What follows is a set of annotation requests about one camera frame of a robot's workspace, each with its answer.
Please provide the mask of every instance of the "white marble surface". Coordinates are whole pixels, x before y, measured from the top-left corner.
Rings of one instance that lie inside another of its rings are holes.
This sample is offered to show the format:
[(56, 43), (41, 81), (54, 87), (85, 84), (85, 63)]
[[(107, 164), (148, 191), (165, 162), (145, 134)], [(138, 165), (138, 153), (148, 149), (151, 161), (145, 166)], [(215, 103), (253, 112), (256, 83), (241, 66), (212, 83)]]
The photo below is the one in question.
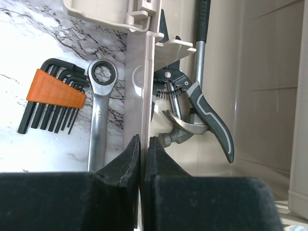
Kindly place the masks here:
[(106, 162), (123, 150), (126, 35), (70, 17), (62, 0), (0, 1), (0, 171), (85, 171), (92, 93), (87, 90), (70, 135), (28, 128), (18, 134), (34, 73), (49, 58), (87, 69), (97, 58), (111, 59), (119, 70), (109, 102)]
[(308, 231), (307, 227), (292, 225), (290, 227), (284, 228), (284, 231)]

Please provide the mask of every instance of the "black padded object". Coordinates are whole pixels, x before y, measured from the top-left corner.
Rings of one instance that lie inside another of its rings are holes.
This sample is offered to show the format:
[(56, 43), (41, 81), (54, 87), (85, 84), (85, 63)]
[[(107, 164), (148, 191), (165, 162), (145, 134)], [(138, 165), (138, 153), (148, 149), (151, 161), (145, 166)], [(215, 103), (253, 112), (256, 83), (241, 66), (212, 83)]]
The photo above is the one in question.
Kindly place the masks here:
[(153, 187), (156, 231), (283, 231), (260, 180), (156, 176)]
[(181, 168), (164, 150), (158, 137), (150, 138), (150, 147), (146, 156), (146, 167), (143, 184), (141, 185), (141, 201), (143, 206), (144, 230), (153, 230), (155, 223), (153, 179), (155, 176), (181, 176), (190, 175)]
[(97, 173), (0, 174), (4, 231), (131, 231), (138, 200), (139, 136)]

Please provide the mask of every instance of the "ratcheting wrench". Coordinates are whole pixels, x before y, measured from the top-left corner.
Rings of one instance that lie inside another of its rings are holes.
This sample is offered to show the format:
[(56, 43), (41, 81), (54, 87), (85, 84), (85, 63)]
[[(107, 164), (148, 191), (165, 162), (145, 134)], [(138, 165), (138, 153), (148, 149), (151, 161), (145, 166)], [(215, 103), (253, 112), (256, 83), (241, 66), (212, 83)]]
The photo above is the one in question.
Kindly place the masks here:
[[(106, 67), (111, 74), (106, 82), (100, 81), (95, 75), (95, 69), (101, 66)], [(118, 78), (118, 71), (111, 61), (97, 59), (90, 64), (88, 75), (93, 89), (88, 171), (93, 172), (100, 170), (105, 164), (108, 104), (111, 91)]]

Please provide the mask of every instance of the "black and gray handle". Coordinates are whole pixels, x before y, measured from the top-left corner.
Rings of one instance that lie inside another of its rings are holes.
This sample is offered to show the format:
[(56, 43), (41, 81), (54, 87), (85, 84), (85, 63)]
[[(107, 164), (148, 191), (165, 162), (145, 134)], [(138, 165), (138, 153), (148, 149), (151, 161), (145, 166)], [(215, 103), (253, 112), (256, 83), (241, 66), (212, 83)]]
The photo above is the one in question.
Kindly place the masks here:
[(205, 100), (199, 82), (195, 82), (186, 93), (201, 120), (210, 128), (211, 132), (213, 132), (218, 139), (227, 160), (229, 163), (232, 163), (234, 161), (234, 144), (231, 133), (227, 125)]
[(206, 42), (211, 0), (199, 0), (197, 3), (196, 41)]

